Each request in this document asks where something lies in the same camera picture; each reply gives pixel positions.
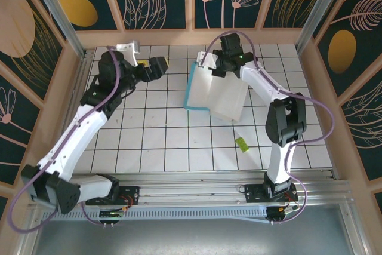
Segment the peach circle gold lines panel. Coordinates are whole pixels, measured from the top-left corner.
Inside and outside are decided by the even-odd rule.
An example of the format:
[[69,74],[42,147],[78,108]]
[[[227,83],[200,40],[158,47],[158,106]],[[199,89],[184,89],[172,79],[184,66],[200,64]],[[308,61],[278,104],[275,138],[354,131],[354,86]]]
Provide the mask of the peach circle gold lines panel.
[[0,62],[42,100],[62,49],[30,0],[0,0]]

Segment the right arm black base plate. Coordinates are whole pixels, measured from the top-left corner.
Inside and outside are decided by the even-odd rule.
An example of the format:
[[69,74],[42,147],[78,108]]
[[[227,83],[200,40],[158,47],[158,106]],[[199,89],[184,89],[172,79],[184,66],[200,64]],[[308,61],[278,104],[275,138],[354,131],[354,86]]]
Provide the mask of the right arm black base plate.
[[273,197],[266,192],[264,184],[246,184],[244,185],[244,195],[246,203],[267,203],[267,202],[288,202],[298,201],[298,194],[295,184],[284,193],[280,193]]

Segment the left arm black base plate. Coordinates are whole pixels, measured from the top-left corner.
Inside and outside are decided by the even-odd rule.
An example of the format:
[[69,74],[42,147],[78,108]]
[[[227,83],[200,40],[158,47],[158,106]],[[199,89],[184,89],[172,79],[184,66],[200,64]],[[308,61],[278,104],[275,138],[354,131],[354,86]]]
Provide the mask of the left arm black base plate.
[[139,186],[120,186],[115,199],[93,198],[85,202],[87,206],[132,206],[137,205],[140,196]]

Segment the panel with feather leaves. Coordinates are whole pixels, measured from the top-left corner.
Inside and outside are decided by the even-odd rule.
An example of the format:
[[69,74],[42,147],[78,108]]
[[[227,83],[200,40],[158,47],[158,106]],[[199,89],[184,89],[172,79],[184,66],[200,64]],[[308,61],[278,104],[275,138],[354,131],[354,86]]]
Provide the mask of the panel with feather leaves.
[[342,105],[369,181],[382,177],[382,80],[370,80]]

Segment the grey metal sheet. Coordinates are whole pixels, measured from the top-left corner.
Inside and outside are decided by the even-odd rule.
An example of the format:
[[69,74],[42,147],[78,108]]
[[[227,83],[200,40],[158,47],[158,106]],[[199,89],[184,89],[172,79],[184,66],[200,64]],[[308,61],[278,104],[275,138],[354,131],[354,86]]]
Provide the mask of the grey metal sheet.
[[142,220],[103,229],[51,222],[33,255],[354,255],[341,225],[270,226],[243,220]]

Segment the aluminium rail beam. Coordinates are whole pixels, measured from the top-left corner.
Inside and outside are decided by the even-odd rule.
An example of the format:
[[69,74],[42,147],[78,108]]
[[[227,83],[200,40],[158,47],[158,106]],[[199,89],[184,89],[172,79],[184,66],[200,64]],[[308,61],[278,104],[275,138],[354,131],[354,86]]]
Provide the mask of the aluminium rail beam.
[[[331,170],[294,170],[300,202],[307,205],[355,201],[346,180],[336,180]],[[263,171],[185,171],[115,174],[122,186],[138,186],[140,207],[213,207],[246,203],[244,184],[262,183]]]

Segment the single pink flower panel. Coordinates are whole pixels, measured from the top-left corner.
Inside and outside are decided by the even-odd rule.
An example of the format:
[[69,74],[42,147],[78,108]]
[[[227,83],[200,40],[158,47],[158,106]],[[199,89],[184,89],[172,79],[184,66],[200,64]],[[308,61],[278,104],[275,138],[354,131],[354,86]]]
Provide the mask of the single pink flower panel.
[[39,108],[0,75],[0,184],[13,185]]

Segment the aluminium side rail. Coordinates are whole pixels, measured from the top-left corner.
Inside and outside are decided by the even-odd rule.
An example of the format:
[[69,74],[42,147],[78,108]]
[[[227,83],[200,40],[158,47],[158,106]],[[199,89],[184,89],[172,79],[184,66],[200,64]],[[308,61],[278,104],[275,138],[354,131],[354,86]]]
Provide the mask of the aluminium side rail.
[[83,153],[85,149],[84,143],[89,142],[88,140],[81,140],[79,134],[76,136],[70,131],[75,128],[75,122],[85,114],[84,112],[79,112],[78,107],[81,105],[81,98],[87,88],[95,51],[94,48],[86,50],[85,57],[78,63],[75,80],[70,93],[69,106],[63,121],[62,134],[48,153],[49,155],[53,155],[57,148],[62,147],[60,153],[47,168],[46,172],[49,174],[58,174],[59,177],[67,181],[72,177],[75,166],[81,157],[81,153]]

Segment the white and teal paper box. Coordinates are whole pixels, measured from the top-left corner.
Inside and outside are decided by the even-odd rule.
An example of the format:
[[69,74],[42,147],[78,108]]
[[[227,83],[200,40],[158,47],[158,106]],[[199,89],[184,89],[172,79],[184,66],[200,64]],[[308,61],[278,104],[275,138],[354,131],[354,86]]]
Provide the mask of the white and teal paper box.
[[207,110],[212,116],[227,122],[238,122],[244,108],[248,84],[232,72],[224,78],[194,62],[190,68],[183,107],[187,110]]

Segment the small green packet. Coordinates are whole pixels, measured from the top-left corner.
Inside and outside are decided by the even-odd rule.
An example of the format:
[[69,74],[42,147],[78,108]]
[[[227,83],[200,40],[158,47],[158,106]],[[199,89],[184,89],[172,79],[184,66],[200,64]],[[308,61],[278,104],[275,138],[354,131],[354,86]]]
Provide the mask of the small green packet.
[[243,139],[243,137],[238,137],[235,140],[237,146],[241,150],[242,153],[249,151],[249,146],[247,145],[246,141]]

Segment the panel with oval and feather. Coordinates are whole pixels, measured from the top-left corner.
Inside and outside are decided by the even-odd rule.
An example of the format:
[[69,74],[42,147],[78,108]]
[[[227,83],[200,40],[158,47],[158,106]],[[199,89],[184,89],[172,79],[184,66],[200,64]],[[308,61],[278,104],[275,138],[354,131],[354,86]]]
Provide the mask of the panel with oval and feather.
[[340,96],[382,54],[382,0],[344,0],[318,49]]

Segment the aluminium corner post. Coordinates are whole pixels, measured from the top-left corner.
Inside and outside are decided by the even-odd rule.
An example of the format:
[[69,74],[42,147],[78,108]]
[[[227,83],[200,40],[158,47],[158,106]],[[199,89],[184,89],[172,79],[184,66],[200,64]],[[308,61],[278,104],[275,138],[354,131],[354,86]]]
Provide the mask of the aluminium corner post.
[[59,25],[62,32],[65,34],[67,40],[71,44],[72,48],[74,49],[75,53],[80,57],[84,58],[84,48],[77,37],[77,34],[69,21],[69,19],[66,17],[66,14],[64,13],[60,3],[58,0],[43,0],[44,3],[47,5],[47,7],[50,9],[53,17],[55,18],[57,24]]
[[331,2],[332,0],[317,0],[315,2],[295,45],[298,56],[302,55]]

